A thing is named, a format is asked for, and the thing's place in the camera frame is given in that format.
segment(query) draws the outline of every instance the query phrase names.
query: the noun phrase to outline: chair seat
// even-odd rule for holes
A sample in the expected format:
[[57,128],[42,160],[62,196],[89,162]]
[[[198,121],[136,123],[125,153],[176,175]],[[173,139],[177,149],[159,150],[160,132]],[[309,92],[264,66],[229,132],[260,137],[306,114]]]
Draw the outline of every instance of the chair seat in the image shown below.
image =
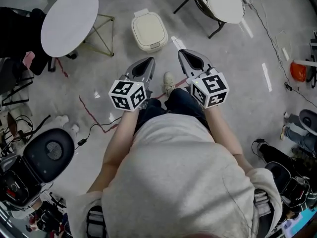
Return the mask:
[[203,0],[213,15],[225,23],[237,24],[245,14],[241,0]]

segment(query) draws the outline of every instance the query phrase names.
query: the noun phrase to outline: sneaker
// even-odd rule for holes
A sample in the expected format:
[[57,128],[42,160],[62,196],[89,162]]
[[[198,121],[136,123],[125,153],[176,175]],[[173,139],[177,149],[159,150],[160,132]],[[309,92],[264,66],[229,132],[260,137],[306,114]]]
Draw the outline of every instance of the sneaker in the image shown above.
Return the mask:
[[287,112],[284,113],[284,123],[288,124],[289,114]]
[[72,128],[71,128],[76,134],[79,132],[79,127],[76,124],[73,124]]
[[287,128],[286,125],[284,125],[283,128],[282,128],[282,132],[281,132],[281,136],[280,136],[280,139],[281,139],[281,140],[284,140],[284,139],[285,139],[285,134],[284,134],[284,133],[285,133],[286,128]]
[[55,118],[55,122],[58,124],[58,126],[64,127],[64,125],[69,122],[69,118],[67,115],[57,116]]
[[258,154],[259,156],[263,156],[262,152],[260,151],[260,147],[261,147],[262,145],[267,145],[267,144],[264,142],[264,143],[259,143],[259,144],[257,145],[257,154]]
[[173,74],[169,71],[164,74],[164,86],[167,96],[175,89]]

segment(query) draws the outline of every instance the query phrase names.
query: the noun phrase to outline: black chair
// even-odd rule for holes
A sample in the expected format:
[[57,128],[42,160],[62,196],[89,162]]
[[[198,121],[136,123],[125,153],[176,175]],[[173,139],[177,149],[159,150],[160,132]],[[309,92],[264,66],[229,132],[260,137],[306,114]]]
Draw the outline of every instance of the black chair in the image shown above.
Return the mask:
[[42,187],[68,166],[74,148],[71,136],[63,129],[50,129],[35,137],[12,166],[1,170],[0,201],[10,210],[27,207]]
[[[178,12],[180,10],[181,7],[183,7],[189,0],[185,0],[173,13],[175,14],[176,12]],[[219,20],[213,13],[212,11],[209,9],[209,7],[205,4],[205,2],[203,0],[194,0],[197,7],[203,12],[203,14],[205,14],[206,16],[208,16],[209,18],[212,18],[214,20],[216,20],[218,22],[219,28],[217,30],[215,30],[212,34],[209,35],[209,39],[211,39],[216,33],[218,33],[223,26],[225,25],[225,22]]]
[[40,9],[25,12],[7,7],[0,8],[0,58],[23,60],[26,52],[32,51],[35,58],[30,70],[40,75],[52,57],[47,55],[41,44],[41,29],[45,13]]
[[27,68],[19,59],[2,59],[0,63],[0,95],[9,91],[10,93],[4,99],[2,99],[1,106],[8,106],[29,101],[29,99],[25,99],[5,102],[8,98],[12,97],[14,94],[33,83],[32,79],[34,77],[29,76],[23,78],[23,72],[26,70]]

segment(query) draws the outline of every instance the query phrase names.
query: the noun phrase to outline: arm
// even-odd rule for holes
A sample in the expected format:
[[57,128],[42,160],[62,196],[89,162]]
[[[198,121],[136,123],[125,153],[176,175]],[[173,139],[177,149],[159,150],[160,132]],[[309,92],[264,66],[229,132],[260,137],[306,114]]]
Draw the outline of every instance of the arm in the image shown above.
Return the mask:
[[123,113],[106,149],[101,171],[87,193],[103,191],[115,177],[122,160],[130,151],[138,115],[139,109],[134,112]]
[[242,147],[226,121],[222,118],[219,108],[206,109],[205,116],[214,141],[227,148],[245,173],[252,170],[253,167],[243,156]]

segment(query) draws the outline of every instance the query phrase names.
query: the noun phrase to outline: concrete floor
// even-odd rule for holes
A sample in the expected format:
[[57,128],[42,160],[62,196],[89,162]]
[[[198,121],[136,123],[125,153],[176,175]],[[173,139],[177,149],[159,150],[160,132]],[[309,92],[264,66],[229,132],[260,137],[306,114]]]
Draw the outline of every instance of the concrete floor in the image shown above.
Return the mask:
[[[251,151],[251,143],[257,138],[264,138],[271,145],[289,153],[293,143],[288,139],[279,140],[283,113],[288,111],[297,114],[301,109],[314,110],[314,107],[295,92],[285,90],[284,73],[278,67],[270,39],[255,12],[247,6],[243,23],[226,24],[221,32],[209,40],[208,35],[217,28],[217,22],[203,15],[193,1],[188,2],[176,15],[172,14],[183,1],[99,0],[100,13],[115,17],[115,56],[109,58],[79,47],[79,57],[76,60],[60,59],[64,70],[69,74],[68,78],[58,66],[55,73],[45,70],[35,78],[34,84],[28,89],[32,120],[39,124],[48,114],[53,118],[67,114],[71,123],[80,127],[76,139],[78,142],[87,137],[89,127],[94,123],[83,103],[99,123],[109,123],[121,116],[122,112],[114,109],[107,93],[113,81],[118,79],[129,65],[149,56],[138,48],[131,31],[133,13],[147,8],[161,16],[169,34],[168,44],[151,55],[157,64],[150,84],[150,89],[154,92],[152,96],[162,94],[162,77],[166,71],[175,75],[176,82],[185,78],[177,57],[180,46],[200,52],[226,77],[230,92],[220,108],[237,134],[250,163],[255,167],[263,167],[261,160]],[[264,20],[260,0],[252,1]],[[291,60],[308,58],[309,41],[313,38],[313,30],[317,30],[317,16],[310,2],[262,1],[272,36],[275,38],[282,30],[285,31],[277,38],[280,46],[288,51]],[[107,27],[100,32],[106,39],[109,38]],[[90,40],[98,44],[97,38],[92,37]],[[283,61],[290,78],[290,62],[284,58]],[[264,64],[271,81],[271,92],[264,76]],[[310,89],[305,83],[290,80],[293,87],[300,87],[300,91],[307,98],[317,103],[316,90]],[[95,126],[87,143],[76,150],[70,165],[57,178],[51,190],[66,199],[85,193],[100,171],[102,158],[113,131],[103,133]]]

